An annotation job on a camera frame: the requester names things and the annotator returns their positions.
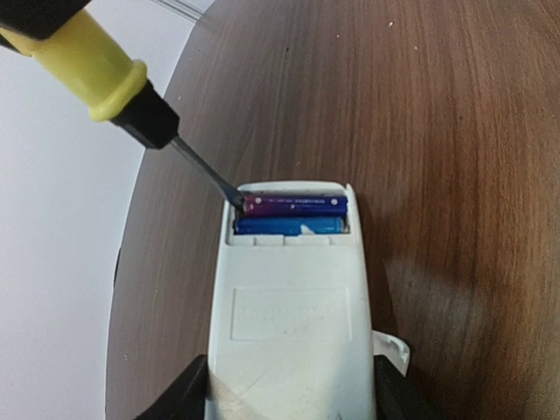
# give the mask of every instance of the battery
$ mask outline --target battery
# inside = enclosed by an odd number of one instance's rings
[[[344,233],[340,217],[241,217],[235,222],[238,235],[334,235]]]
[[[347,216],[345,196],[268,195],[245,197],[244,215],[247,217],[342,217]]]

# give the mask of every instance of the yellow screwdriver handle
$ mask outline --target yellow screwdriver handle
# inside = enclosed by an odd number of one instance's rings
[[[131,60],[85,10],[50,38],[35,40],[0,28],[22,54],[32,56],[89,106],[89,116],[118,116],[147,82],[147,67]]]

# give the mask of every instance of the white floor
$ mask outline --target white floor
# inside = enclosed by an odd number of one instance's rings
[[[193,24],[148,0],[88,9],[164,92]],[[102,419],[116,256],[143,148],[0,49],[0,418]]]

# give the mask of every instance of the wooden table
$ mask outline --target wooden table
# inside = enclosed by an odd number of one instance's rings
[[[560,416],[560,3],[236,0],[167,92],[235,183],[349,182],[376,329],[449,418]],[[108,419],[207,346],[221,198],[148,152],[122,244]]]

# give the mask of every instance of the purple battery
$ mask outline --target purple battery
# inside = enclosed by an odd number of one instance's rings
[[[245,197],[247,217],[346,217],[348,199],[339,195],[269,195]]]

